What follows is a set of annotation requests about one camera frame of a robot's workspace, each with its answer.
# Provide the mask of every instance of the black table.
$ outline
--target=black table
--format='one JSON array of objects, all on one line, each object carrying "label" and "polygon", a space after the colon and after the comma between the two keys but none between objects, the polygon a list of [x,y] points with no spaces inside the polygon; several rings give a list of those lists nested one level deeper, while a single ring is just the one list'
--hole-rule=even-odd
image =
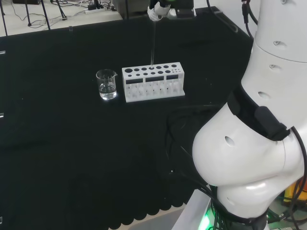
[{"label": "black table", "polygon": [[[166,115],[224,103],[246,69],[251,41],[214,16],[157,23],[155,63],[181,62],[183,98],[125,103],[121,68],[148,65],[146,17],[1,38],[0,212],[5,228],[116,229],[187,202],[195,186],[169,179]],[[103,102],[95,73],[113,69]],[[195,135],[185,132],[188,149]],[[179,149],[180,167],[193,164]]]}]

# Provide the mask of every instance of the white test tube rack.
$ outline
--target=white test tube rack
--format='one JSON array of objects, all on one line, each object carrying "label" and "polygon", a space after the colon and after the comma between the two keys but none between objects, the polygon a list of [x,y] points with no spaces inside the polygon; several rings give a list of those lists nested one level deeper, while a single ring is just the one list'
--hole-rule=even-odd
[{"label": "white test tube rack", "polygon": [[179,62],[122,68],[126,102],[184,96]]}]

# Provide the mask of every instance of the metal stand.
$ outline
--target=metal stand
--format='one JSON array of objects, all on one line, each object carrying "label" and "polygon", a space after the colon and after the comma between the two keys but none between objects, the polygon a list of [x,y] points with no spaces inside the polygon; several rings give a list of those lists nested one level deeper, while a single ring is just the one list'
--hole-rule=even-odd
[{"label": "metal stand", "polygon": [[31,22],[30,22],[30,16],[29,16],[29,10],[28,10],[28,3],[27,3],[27,0],[24,0],[24,3],[25,3],[25,10],[27,11],[27,16],[28,16],[28,26],[31,26]]},{"label": "metal stand", "polygon": [[[48,30],[50,30],[50,25],[49,25],[49,21],[48,21],[48,18],[47,18],[47,13],[46,13],[44,1],[41,0],[41,2],[42,2],[42,7],[43,7],[43,10],[44,10],[44,15],[45,15],[45,18],[46,18],[46,22],[47,22],[47,25],[48,25]],[[59,11],[61,12],[61,15],[62,15],[63,20],[66,20],[67,17],[66,17],[66,15],[64,14],[64,12],[63,12],[63,10],[62,10],[60,4],[59,4],[59,0],[56,0],[56,2],[57,2],[57,4],[58,4],[58,6],[59,6]],[[31,24],[31,22],[30,22],[30,16],[29,16],[29,10],[28,10],[27,0],[24,0],[24,3],[25,3],[25,9],[26,9],[26,11],[27,11],[28,22],[29,22],[29,23],[28,23],[28,26],[31,26],[32,24]]]},{"label": "metal stand", "polygon": [[3,16],[5,15],[5,13],[3,12],[2,2],[1,2],[1,13],[2,13]]},{"label": "metal stand", "polygon": [[42,0],[42,7],[43,7],[44,15],[45,15],[45,18],[46,18],[48,30],[50,30],[50,25],[49,25],[49,21],[48,21],[48,18],[47,18],[47,13],[46,13],[45,5],[44,5],[44,0]]},{"label": "metal stand", "polygon": [[0,8],[1,8],[1,14],[2,14],[2,19],[3,19],[3,25],[4,25],[4,30],[5,34],[8,35],[8,32],[6,31],[6,25],[5,25],[5,20],[4,20],[4,12],[3,12],[3,7],[2,7],[2,0],[0,0]]},{"label": "metal stand", "polygon": [[63,18],[63,21],[67,19],[66,15],[64,14],[60,4],[59,4],[59,0],[56,0],[58,6],[59,6],[59,11],[61,12],[61,15],[62,15],[62,18]]}]

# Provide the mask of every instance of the black mat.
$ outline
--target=black mat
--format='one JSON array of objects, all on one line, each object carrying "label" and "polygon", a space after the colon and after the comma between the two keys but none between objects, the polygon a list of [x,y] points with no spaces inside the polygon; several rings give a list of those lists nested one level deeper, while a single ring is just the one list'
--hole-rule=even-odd
[{"label": "black mat", "polygon": [[[5,229],[104,230],[179,207],[195,188],[167,177],[167,113],[225,102],[251,42],[210,14],[157,23],[156,63],[181,62],[183,98],[125,103],[121,68],[148,65],[148,18],[0,40],[0,212]],[[113,69],[118,97],[102,102],[95,73]],[[193,134],[186,132],[189,148]],[[191,168],[176,152],[181,167]]]}]

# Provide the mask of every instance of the green light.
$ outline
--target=green light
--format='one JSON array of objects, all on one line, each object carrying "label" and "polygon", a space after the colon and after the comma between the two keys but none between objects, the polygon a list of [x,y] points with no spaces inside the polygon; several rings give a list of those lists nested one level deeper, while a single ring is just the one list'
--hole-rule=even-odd
[{"label": "green light", "polygon": [[198,227],[198,230],[207,230],[210,226],[210,220],[207,214],[202,218],[201,224]]}]

